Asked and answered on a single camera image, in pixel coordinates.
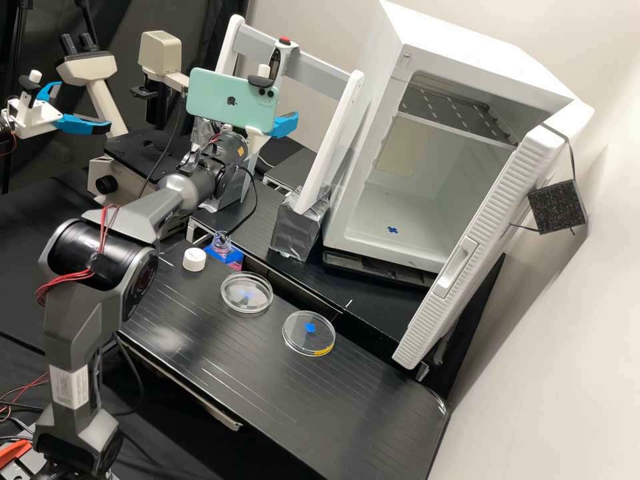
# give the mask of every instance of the robotic arm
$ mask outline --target robotic arm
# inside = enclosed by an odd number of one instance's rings
[[[87,268],[93,272],[47,294],[52,404],[38,419],[33,438],[34,449],[47,459],[42,478],[108,478],[123,437],[118,422],[100,405],[90,364],[149,290],[158,268],[161,226],[204,200],[220,198],[247,156],[247,144],[236,133],[222,133],[214,145],[212,154],[191,157],[164,177],[156,192],[120,208],[102,253],[101,210],[92,210],[60,225],[40,256],[47,280]]]

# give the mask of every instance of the white wall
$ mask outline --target white wall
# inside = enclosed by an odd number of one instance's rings
[[[583,182],[589,234],[459,400],[430,480],[639,477],[639,85],[640,55]]]

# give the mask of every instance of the black foam square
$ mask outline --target black foam square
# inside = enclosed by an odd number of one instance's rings
[[[533,190],[528,194],[528,198],[540,235],[584,225],[587,222],[574,180]]]

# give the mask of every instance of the mint green iphone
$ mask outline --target mint green iphone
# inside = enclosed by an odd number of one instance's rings
[[[194,68],[189,75],[187,111],[192,115],[268,133],[277,105],[275,87],[256,87],[247,79],[201,68]]]

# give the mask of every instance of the black table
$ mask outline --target black table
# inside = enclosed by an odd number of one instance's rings
[[[282,324],[296,306],[274,295],[262,313],[235,312],[220,294],[233,270],[212,257],[184,270],[188,247],[165,250],[121,329],[129,344],[324,478],[426,476],[448,416],[438,396],[340,334],[324,357],[294,352]]]

